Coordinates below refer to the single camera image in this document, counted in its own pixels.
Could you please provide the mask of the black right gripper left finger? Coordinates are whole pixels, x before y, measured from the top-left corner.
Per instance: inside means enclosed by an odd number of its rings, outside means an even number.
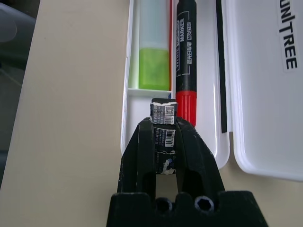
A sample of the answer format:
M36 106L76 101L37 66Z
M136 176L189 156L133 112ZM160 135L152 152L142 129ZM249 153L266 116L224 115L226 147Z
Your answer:
M156 158L153 125L149 118L140 121L122 155L118 192L144 192L155 196Z

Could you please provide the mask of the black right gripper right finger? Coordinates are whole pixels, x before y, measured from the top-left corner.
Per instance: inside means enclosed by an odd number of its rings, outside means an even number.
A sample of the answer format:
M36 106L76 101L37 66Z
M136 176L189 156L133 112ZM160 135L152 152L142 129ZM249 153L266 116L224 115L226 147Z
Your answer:
M178 191L218 200L225 188L215 157L190 122L177 119L175 143Z

